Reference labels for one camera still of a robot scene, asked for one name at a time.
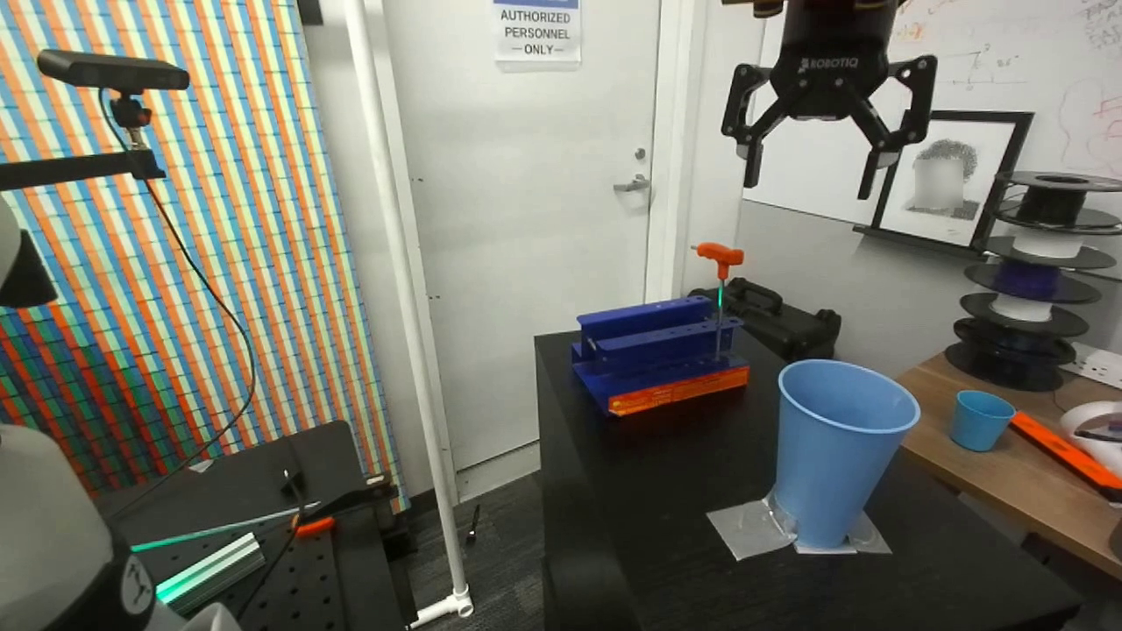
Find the table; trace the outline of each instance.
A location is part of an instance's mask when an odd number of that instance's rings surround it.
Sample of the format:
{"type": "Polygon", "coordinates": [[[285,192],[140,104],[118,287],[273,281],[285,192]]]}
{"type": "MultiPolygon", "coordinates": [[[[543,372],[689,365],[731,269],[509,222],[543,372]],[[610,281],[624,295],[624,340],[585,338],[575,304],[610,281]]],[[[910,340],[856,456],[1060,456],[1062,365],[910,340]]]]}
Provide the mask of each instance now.
{"type": "Polygon", "coordinates": [[[1060,627],[1075,592],[945,488],[896,459],[870,520],[891,558],[731,560],[703,513],[761,498],[775,471],[779,358],[743,392],[607,422],[535,338],[543,582],[549,627],[1060,627]]]}
{"type": "MultiPolygon", "coordinates": [[[[304,503],[329,503],[364,485],[355,456],[351,423],[332,422],[312,431],[245,449],[232,459],[216,459],[208,473],[182,473],[157,479],[157,490],[118,493],[105,505],[107,521],[129,539],[162,539],[173,534],[191,534],[216,521],[253,520],[275,507],[292,507],[279,493],[279,471],[304,471],[304,503]]],[[[268,558],[285,548],[285,526],[256,530],[268,558]]],[[[143,553],[146,573],[157,577],[216,551],[232,538],[211,538],[204,545],[168,548],[143,553]]],[[[249,601],[256,574],[224,597],[238,615],[249,601]]],[[[336,534],[307,545],[294,545],[268,582],[245,608],[249,627],[364,627],[399,631],[415,615],[394,582],[374,505],[347,507],[336,516],[336,534]]]]}
{"type": "Polygon", "coordinates": [[[1062,462],[1034,449],[1008,431],[997,451],[964,451],[950,441],[955,392],[988,391],[1038,422],[1060,422],[1067,406],[1088,400],[1117,400],[1117,391],[1069,380],[1052,392],[1001,391],[957,372],[944,355],[905,372],[902,384],[921,406],[917,428],[905,438],[905,449],[944,485],[997,505],[1012,526],[1038,534],[1040,539],[1075,553],[1081,560],[1122,577],[1122,558],[1106,551],[1106,538],[1117,526],[1110,507],[1090,485],[1069,473],[1062,462]]]}

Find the blue plastic cup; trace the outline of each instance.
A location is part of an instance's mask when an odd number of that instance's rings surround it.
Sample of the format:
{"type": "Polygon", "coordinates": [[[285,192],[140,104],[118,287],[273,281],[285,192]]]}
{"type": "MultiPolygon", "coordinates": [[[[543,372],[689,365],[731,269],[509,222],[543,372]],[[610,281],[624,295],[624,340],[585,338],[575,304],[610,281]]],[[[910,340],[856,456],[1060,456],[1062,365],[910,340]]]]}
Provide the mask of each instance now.
{"type": "Polygon", "coordinates": [[[960,391],[955,400],[957,400],[955,423],[950,423],[955,447],[966,449],[966,451],[997,449],[997,441],[1008,428],[1012,403],[997,392],[981,392],[981,391],[960,391]]]}
{"type": "Polygon", "coordinates": [[[902,438],[915,396],[847,360],[796,360],[779,372],[775,513],[805,548],[840,548],[902,438]]]}

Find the picture frame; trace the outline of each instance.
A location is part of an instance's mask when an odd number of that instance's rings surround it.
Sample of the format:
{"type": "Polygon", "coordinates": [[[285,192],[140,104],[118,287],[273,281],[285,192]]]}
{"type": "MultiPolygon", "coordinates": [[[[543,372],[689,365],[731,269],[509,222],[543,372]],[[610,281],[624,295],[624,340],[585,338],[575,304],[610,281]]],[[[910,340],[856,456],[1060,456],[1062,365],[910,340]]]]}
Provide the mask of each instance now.
{"type": "Polygon", "coordinates": [[[865,230],[984,254],[1032,111],[935,109],[921,145],[882,174],[865,230]]]}

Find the black table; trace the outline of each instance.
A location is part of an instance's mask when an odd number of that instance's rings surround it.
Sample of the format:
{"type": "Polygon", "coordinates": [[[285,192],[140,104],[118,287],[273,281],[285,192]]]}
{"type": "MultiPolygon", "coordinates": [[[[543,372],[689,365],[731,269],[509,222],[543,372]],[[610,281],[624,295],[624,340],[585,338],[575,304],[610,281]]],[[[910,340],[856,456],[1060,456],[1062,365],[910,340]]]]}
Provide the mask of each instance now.
{"type": "Polygon", "coordinates": [[[570,338],[535,340],[543,577],[554,627],[1060,627],[1075,592],[905,456],[865,513],[891,558],[731,560],[703,513],[775,473],[779,358],[754,340],[743,392],[610,422],[570,380],[570,338]]]}
{"type": "MultiPolygon", "coordinates": [[[[304,503],[329,503],[364,485],[351,428],[332,422],[216,459],[208,473],[177,473],[157,479],[155,490],[118,493],[105,505],[105,516],[129,545],[256,520],[294,505],[279,493],[285,471],[304,471],[304,503]]],[[[267,565],[287,539],[285,521],[256,526],[267,565]]],[[[233,538],[243,534],[164,548],[143,553],[143,565],[162,582],[233,538]]],[[[224,592],[229,611],[245,611],[243,623],[249,620],[249,627],[399,631],[402,618],[415,618],[394,582],[374,505],[341,513],[332,538],[292,545],[253,597],[260,574],[224,592]]]]}

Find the blue bin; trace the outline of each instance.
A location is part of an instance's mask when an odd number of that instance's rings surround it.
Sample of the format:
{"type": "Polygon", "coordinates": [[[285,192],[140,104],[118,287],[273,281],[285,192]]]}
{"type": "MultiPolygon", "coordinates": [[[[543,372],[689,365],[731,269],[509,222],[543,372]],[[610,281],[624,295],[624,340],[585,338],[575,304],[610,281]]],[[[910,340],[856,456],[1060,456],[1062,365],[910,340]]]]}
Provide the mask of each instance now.
{"type": "Polygon", "coordinates": [[[847,360],[779,372],[779,473],[772,503],[805,548],[840,548],[909,428],[915,396],[847,360]]]}

